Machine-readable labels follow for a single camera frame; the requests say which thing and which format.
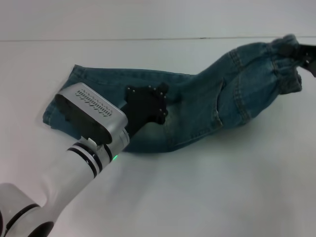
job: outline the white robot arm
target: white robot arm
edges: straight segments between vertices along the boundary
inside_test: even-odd
[[[55,101],[82,138],[41,179],[46,204],[37,205],[13,184],[0,184],[0,237],[46,237],[62,210],[128,144],[146,123],[163,124],[168,87],[126,88],[116,108],[83,83],[59,92]]]

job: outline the blue denim jeans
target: blue denim jeans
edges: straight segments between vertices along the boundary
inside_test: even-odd
[[[298,45],[293,35],[271,43],[252,43],[233,49],[197,75],[135,69],[95,69],[75,66],[64,87],[83,82],[118,108],[127,85],[169,85],[164,125],[148,123],[125,151],[171,152],[220,129],[246,124],[280,94],[302,90],[296,71],[300,62],[277,54],[283,44]],[[65,121],[52,101],[43,122],[77,139],[80,134]]]

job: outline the white wall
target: white wall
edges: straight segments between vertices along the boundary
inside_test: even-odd
[[[0,42],[0,182],[44,202],[40,174],[74,140],[41,115],[74,64],[195,74],[236,46],[273,39],[239,36],[294,32],[316,44],[307,38],[316,36],[312,1],[250,11],[245,0],[199,2],[1,1],[0,40],[17,41]],[[94,41],[190,37],[233,38]],[[280,96],[242,128],[174,153],[121,154],[51,236],[314,237],[316,82],[300,74],[301,93]]]

